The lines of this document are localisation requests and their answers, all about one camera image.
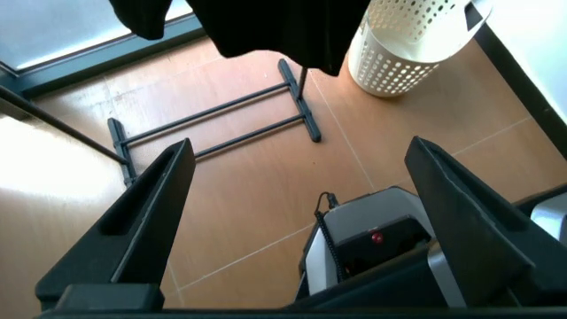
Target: black cable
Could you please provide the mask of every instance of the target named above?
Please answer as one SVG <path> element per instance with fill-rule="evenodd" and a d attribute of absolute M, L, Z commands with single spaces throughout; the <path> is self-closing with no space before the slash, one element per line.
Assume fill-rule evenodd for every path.
<path fill-rule="evenodd" d="M 321 195 L 319 195 L 319 199 L 317 200 L 317 207 L 315 208 L 315 218 L 317 219 L 317 223 L 319 224 L 319 228 L 321 229 L 322 236 L 325 238 L 327 247 L 329 247 L 330 256 L 333 258 L 333 261 L 335 261 L 335 267 L 337 268 L 337 279 L 338 282 L 340 283 L 343 280 L 345 280 L 346 272 L 345 269 L 343 268 L 342 262 L 338 257 L 337 249 L 335 247 L 335 242 L 333 241 L 329 229 L 327 228 L 327 224 L 325 223 L 325 220 L 322 218 L 322 214 L 319 211 L 319 206 L 321 205 L 321 198 L 323 195 L 327 195 L 327 199 L 330 200 L 329 202 L 330 207 L 331 207 L 331 199 L 334 198 L 336 201 L 337 198 L 335 197 L 335 194 L 329 193 L 327 191 L 322 192 Z"/>

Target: laundry basket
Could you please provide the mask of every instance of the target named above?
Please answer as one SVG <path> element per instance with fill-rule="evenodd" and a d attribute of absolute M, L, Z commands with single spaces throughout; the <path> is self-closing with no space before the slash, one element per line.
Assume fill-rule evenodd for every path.
<path fill-rule="evenodd" d="M 458 52 L 485 23 L 492 7 L 468 30 L 470 0 L 372 0 L 348 56 L 365 91 L 395 97 L 413 89 Z"/>

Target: tiled floor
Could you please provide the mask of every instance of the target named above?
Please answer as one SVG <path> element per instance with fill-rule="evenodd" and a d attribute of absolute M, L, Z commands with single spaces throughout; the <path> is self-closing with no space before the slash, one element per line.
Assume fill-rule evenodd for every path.
<path fill-rule="evenodd" d="M 225 59 L 202 40 L 36 103 L 111 147 L 108 117 L 127 135 L 140 133 L 281 82 L 280 57 Z M 412 190 L 403 156 L 414 135 L 509 200 L 567 181 L 564 159 L 476 43 L 404 97 L 372 97 L 343 68 L 338 78 L 311 71 L 305 98 L 321 143 L 294 125 L 198 162 L 162 284 L 168 307 L 289 303 L 317 195 L 346 201 L 393 184 Z M 136 169 L 186 136 L 200 151 L 296 112 L 283 93 L 184 126 L 136 144 Z M 124 187 L 118 165 L 38 121 L 0 120 L 0 134 L 11 137 L 0 140 L 0 285 L 10 292 L 0 294 L 0 312 L 29 317 L 39 311 L 35 282 Z"/>

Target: red button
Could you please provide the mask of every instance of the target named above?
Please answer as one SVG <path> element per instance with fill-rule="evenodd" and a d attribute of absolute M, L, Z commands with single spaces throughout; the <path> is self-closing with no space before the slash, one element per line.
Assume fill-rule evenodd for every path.
<path fill-rule="evenodd" d="M 372 241 L 376 244 L 382 244 L 382 242 L 384 241 L 384 235 L 382 235 L 382 233 L 374 233 L 372 235 Z"/>

